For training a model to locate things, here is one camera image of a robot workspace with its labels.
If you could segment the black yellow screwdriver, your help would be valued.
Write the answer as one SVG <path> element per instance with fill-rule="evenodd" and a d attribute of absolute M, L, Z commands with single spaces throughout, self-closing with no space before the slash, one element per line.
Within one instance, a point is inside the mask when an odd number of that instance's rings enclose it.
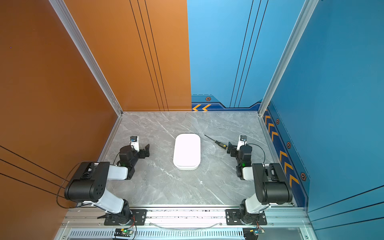
<path fill-rule="evenodd" d="M 211 137 L 209 137 L 209 136 L 207 136 L 207 135 L 205 135 L 207 138 L 209 138 L 210 140 L 212 140 L 212 141 L 214 141 L 214 143 L 215 144 L 217 144 L 219 147 L 221 147 L 222 149 L 224 149 L 224 150 L 226 150 L 227 149 L 227 145 L 225 145 L 224 143 L 222 143 L 222 142 L 219 142 L 219 141 L 217 141 L 217 140 L 214 140 L 214 139 L 212 139 Z"/>

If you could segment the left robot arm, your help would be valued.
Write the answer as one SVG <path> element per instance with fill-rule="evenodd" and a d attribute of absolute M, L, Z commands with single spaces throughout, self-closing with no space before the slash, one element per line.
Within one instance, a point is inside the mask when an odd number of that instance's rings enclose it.
<path fill-rule="evenodd" d="M 105 214 L 100 216 L 105 219 L 105 225 L 134 225 L 135 216 L 129 202 L 108 191 L 106 185 L 108 180 L 131 180 L 138 160 L 149 156 L 149 144 L 139 150 L 131 144 L 120 149 L 120 160 L 116 165 L 110 162 L 80 163 L 64 190 L 66 200 L 92 205 L 105 211 Z"/>

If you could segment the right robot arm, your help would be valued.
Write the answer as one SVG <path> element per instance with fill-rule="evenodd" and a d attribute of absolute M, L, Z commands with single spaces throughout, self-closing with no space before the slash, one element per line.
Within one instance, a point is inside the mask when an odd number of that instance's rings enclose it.
<path fill-rule="evenodd" d="M 283 205 L 293 200 L 292 187 L 282 166 L 278 163 L 252 163 L 252 146 L 235 146 L 228 143 L 227 153 L 236 158 L 237 177 L 254 183 L 254 193 L 244 199 L 238 218 L 245 225 L 266 225 L 265 211 L 273 205 Z"/>

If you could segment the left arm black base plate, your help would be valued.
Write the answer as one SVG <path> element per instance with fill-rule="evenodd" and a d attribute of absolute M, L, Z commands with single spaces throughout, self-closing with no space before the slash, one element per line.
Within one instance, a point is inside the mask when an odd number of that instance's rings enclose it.
<path fill-rule="evenodd" d="M 146 209 L 130 209 L 130 217 L 117 217 L 115 215 L 107 215 L 104 221 L 105 226 L 143 226 L 147 218 Z"/>

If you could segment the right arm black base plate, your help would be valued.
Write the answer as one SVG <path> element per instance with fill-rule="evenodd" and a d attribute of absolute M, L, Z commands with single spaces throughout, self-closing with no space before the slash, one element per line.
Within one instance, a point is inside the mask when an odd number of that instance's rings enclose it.
<path fill-rule="evenodd" d="M 228 226 L 235 225 L 260 225 L 266 226 L 268 224 L 264 212 L 259 214 L 249 214 L 245 212 L 243 215 L 239 209 L 226 209 L 226 221 Z"/>

